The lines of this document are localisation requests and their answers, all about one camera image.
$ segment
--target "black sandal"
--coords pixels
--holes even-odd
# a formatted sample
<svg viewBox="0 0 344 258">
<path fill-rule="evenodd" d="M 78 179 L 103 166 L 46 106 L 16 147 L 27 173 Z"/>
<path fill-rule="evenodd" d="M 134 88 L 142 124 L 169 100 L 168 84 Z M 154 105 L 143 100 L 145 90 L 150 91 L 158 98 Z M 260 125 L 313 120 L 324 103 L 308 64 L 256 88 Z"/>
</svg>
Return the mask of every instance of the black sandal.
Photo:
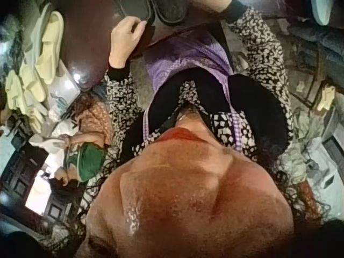
<svg viewBox="0 0 344 258">
<path fill-rule="evenodd" d="M 182 23 L 187 16 L 188 0 L 153 0 L 159 19 L 168 26 Z"/>
<path fill-rule="evenodd" d="M 149 25 L 155 20 L 151 0 L 115 0 L 124 16 L 135 16 L 146 20 Z"/>
</svg>

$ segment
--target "apron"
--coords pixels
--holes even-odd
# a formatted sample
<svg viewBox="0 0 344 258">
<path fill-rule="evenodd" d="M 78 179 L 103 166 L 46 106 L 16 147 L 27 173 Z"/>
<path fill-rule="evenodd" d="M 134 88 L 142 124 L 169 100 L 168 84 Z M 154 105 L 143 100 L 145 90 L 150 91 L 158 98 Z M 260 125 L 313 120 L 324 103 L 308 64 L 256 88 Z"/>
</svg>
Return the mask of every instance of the apron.
<svg viewBox="0 0 344 258">
<path fill-rule="evenodd" d="M 233 120 L 235 150 L 242 152 L 240 117 L 231 105 L 228 77 L 233 75 L 226 52 L 220 43 L 206 30 L 181 34 L 162 42 L 144 53 L 146 68 L 153 82 L 154 96 L 168 78 L 182 70 L 201 67 L 211 73 L 222 85 Z M 148 113 L 144 112 L 143 139 L 149 137 Z"/>
</svg>

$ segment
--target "sleeve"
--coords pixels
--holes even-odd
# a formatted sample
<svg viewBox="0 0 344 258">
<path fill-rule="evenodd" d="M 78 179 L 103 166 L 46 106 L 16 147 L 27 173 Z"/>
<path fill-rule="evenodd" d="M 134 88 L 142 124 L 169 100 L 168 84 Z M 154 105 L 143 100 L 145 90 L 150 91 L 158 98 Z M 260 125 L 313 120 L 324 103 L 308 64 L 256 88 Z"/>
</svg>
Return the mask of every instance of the sleeve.
<svg viewBox="0 0 344 258">
<path fill-rule="evenodd" d="M 278 99 L 286 116 L 288 142 L 291 143 L 293 121 L 281 43 L 261 15 L 238 0 L 233 0 L 223 15 L 230 29 L 241 38 L 247 49 L 249 76 Z"/>
<path fill-rule="evenodd" d="M 129 62 L 123 69 L 110 68 L 105 73 L 104 82 L 114 132 L 112 147 L 121 150 L 126 131 L 142 112 L 138 106 L 135 80 L 130 73 Z"/>
</svg>

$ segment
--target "green fabric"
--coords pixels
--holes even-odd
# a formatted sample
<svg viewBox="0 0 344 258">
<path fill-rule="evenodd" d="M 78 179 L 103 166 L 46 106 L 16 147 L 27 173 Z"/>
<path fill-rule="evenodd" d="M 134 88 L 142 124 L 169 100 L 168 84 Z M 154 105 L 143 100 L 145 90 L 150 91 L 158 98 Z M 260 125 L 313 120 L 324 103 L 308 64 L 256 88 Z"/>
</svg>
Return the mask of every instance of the green fabric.
<svg viewBox="0 0 344 258">
<path fill-rule="evenodd" d="M 68 148 L 64 159 L 64 168 L 68 169 L 73 164 L 77 168 L 81 181 L 86 182 L 98 174 L 104 157 L 104 149 L 93 143 L 75 144 Z"/>
</svg>

